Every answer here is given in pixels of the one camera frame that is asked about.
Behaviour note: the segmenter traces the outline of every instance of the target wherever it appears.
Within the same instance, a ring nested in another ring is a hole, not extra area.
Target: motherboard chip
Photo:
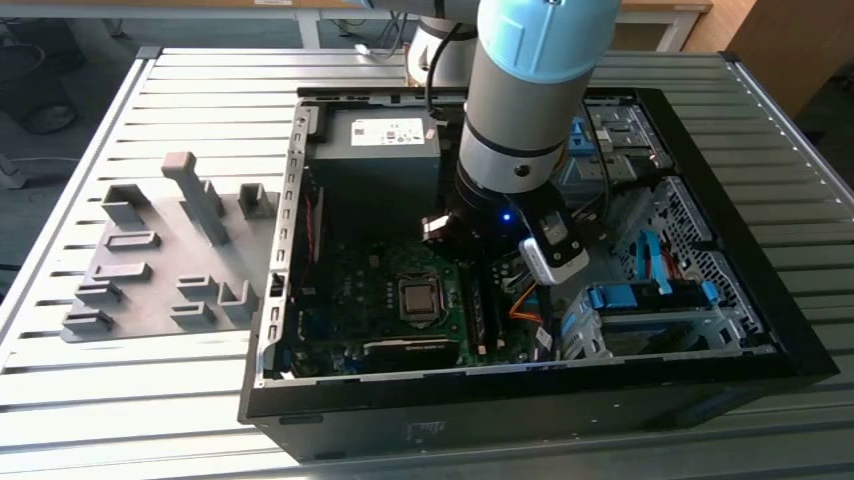
[[[406,313],[435,313],[432,287],[418,285],[403,289],[403,309]]]
[[[364,373],[404,372],[451,368],[459,359],[460,344],[456,340],[384,340],[366,343]]]
[[[398,282],[400,320],[415,328],[427,328],[440,316],[440,284],[432,274],[407,276]]]

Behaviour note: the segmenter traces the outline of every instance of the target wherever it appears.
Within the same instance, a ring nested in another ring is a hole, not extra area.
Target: black cable
[[[400,21],[400,13],[388,12],[388,15],[391,16],[391,20],[388,20],[387,28],[383,29],[383,33],[378,37],[378,41],[376,41],[378,48],[387,48],[388,41],[392,39],[395,30],[398,30],[398,32],[400,31],[400,26],[398,25],[398,22]]]
[[[398,31],[398,38],[395,38],[395,43],[391,45],[388,52],[384,55],[378,55],[376,58],[380,60],[388,60],[395,54],[398,48],[400,48],[400,41],[403,40],[403,29],[406,28],[406,22],[410,21],[410,14],[403,14],[403,25],[400,26],[400,30]]]
[[[436,111],[432,106],[432,79],[436,76],[436,66],[439,65],[439,57],[442,57],[442,53],[444,52],[444,49],[448,47],[448,44],[451,43],[451,38],[454,37],[454,35],[456,35],[456,32],[459,31],[462,26],[463,26],[462,23],[458,23],[456,25],[454,25],[454,28],[451,28],[451,31],[442,39],[442,43],[436,47],[436,53],[432,54],[432,59],[430,60],[430,70],[427,71],[427,82],[424,83],[424,101],[427,102],[427,113],[434,118],[436,118],[435,116]]]
[[[602,145],[599,145],[599,137],[597,136],[597,127],[593,124],[593,115],[590,115],[590,108],[582,101],[582,110],[585,111],[585,117],[587,120],[587,127],[590,130],[590,139],[597,152],[597,160],[599,160],[599,166],[602,167],[602,180],[605,182],[605,203],[602,204],[601,220],[605,222],[609,216],[609,210],[611,209],[611,174],[609,173],[609,164],[602,154]]]
[[[124,35],[124,19],[120,18],[119,21],[116,22],[116,24],[112,24],[112,19],[105,18],[103,20],[104,25],[107,26],[107,33],[109,34],[111,37],[116,38]]]
[[[390,30],[394,30],[392,25],[396,22],[396,18],[395,18],[395,14],[394,12],[391,12],[391,19],[386,22],[386,26],[383,27],[383,30],[380,31],[379,35],[375,38],[367,38],[364,35],[360,35],[356,32],[351,32],[350,30],[347,30],[342,24],[339,23],[338,20],[330,20],[330,22],[332,22],[332,25],[335,25],[335,27],[339,29],[340,33],[342,33],[342,37],[350,37],[350,38],[355,38],[358,39],[367,47],[372,47],[372,46],[382,46],[383,41],[387,37],[387,34],[390,32]],[[359,23],[359,24],[351,24],[351,23],[344,23],[346,25],[358,27],[364,23],[364,20]]]

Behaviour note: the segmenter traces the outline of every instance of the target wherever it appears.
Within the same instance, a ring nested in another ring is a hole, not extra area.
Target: motherboard
[[[510,308],[518,291],[506,281],[510,263],[490,268],[490,281],[482,282],[474,265],[448,261],[411,239],[339,243],[330,250],[303,288],[299,342],[286,354],[295,375],[527,360],[528,325],[508,324],[506,315],[491,322],[495,317],[484,315],[484,310]]]

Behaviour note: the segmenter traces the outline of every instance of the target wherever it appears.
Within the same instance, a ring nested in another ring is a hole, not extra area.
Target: white table
[[[175,196],[192,150],[222,194],[282,191],[298,86],[404,85],[403,56],[167,49],[137,60],[0,307],[0,477],[850,479],[854,195],[738,64],[613,54],[593,84],[661,88],[842,373],[690,430],[298,465],[236,422],[248,332],[65,344],[56,336],[112,184]]]
[[[667,25],[657,51],[678,52],[689,38],[705,7],[697,10],[623,11],[618,23]],[[170,19],[290,19],[299,23],[303,48],[320,48],[318,22],[322,20],[388,19],[383,10],[356,8],[163,8],[121,5],[3,5],[0,17],[29,18],[170,18]]]

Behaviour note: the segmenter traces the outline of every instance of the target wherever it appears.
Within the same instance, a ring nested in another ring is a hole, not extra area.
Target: blue latch
[[[593,143],[585,135],[585,120],[581,117],[572,119],[572,129],[570,130],[570,155],[587,157],[597,153]]]
[[[650,230],[641,230],[638,235],[638,242],[635,248],[635,272],[639,279],[647,277],[646,271],[646,252],[650,254],[650,277],[658,283],[658,288],[662,295],[670,295],[673,293],[673,287],[670,286],[670,280],[667,279],[667,266],[665,264],[665,257],[662,256],[662,244],[658,240],[658,235]]]
[[[602,293],[606,308],[633,308],[638,306],[631,285],[605,285],[602,286]]]
[[[703,281],[703,293],[706,294],[706,298],[709,299],[709,303],[713,305],[718,305],[721,303],[721,294],[718,293],[718,287],[711,282],[711,280]]]

